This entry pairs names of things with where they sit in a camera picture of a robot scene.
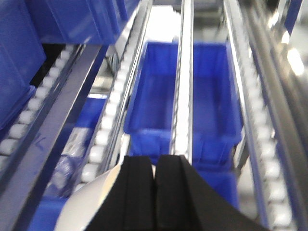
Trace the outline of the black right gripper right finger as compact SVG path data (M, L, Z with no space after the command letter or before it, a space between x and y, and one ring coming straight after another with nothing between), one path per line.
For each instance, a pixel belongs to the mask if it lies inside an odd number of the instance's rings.
M182 155L161 155L156 165L158 231L264 231L197 173Z

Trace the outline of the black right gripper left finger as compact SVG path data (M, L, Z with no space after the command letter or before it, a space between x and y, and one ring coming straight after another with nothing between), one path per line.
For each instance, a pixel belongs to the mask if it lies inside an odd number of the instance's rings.
M126 156L120 172L87 231L153 231L155 182L147 156Z

